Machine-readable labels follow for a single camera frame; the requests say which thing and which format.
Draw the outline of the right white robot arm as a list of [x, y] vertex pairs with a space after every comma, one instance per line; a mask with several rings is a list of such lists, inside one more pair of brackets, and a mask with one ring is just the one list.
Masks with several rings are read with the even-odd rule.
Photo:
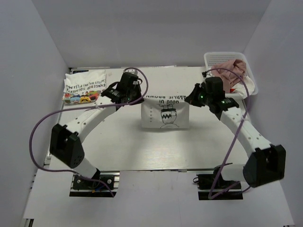
[[273, 145], [245, 120], [239, 104], [225, 96], [220, 78], [206, 78], [201, 84], [196, 83], [185, 102], [196, 107], [209, 107], [210, 112], [234, 134], [232, 144], [239, 141], [247, 153], [248, 161], [244, 165], [222, 163], [216, 167], [213, 186], [223, 189], [233, 181], [246, 182], [256, 188], [284, 178], [285, 148]]

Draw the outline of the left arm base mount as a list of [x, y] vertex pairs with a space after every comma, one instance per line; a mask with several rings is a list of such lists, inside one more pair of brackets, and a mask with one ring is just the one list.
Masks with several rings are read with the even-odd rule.
[[[115, 196], [119, 186], [120, 173], [119, 172], [101, 172], [100, 178], [111, 190]], [[91, 197], [91, 198], [112, 198], [111, 192], [107, 187], [99, 182], [92, 182], [84, 180], [78, 175], [74, 175], [71, 188], [70, 197]]]

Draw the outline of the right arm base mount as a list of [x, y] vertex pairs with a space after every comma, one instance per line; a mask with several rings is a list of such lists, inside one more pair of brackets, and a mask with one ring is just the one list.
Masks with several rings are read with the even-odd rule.
[[[193, 184], [195, 184], [197, 186], [198, 199], [200, 201], [209, 200], [208, 194], [211, 190], [213, 181], [214, 181], [214, 174], [212, 174], [212, 173], [197, 174], [193, 178]], [[220, 176], [211, 195], [213, 196], [216, 193], [223, 191], [224, 189], [228, 188], [229, 186], [231, 186], [233, 184], [235, 184], [235, 181], [225, 181]], [[230, 188], [228, 191], [223, 192], [222, 194], [216, 196], [213, 200], [219, 200], [219, 201], [243, 200], [241, 184], [237, 183], [237, 185]]]

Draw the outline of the white and green t-shirt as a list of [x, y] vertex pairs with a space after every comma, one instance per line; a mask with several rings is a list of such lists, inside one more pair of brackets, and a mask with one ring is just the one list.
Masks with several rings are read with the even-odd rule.
[[148, 129], [188, 129], [186, 96], [146, 96], [141, 104], [141, 126]]

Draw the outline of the pink t-shirt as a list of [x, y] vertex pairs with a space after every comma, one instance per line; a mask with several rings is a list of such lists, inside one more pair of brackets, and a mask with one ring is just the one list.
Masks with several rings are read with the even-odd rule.
[[240, 59], [229, 60], [211, 67], [211, 73], [223, 81], [225, 93], [230, 93], [233, 86], [244, 78], [246, 72], [246, 62]]

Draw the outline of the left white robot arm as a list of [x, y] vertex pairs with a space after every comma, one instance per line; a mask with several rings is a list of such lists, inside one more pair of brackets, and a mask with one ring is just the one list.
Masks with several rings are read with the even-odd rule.
[[141, 79], [130, 72], [123, 72], [119, 82], [105, 89], [95, 102], [95, 106], [65, 125], [52, 128], [50, 153], [84, 177], [84, 183], [94, 189], [100, 183], [100, 171], [86, 158], [82, 146], [85, 138], [108, 116], [123, 105], [136, 105], [143, 102]]

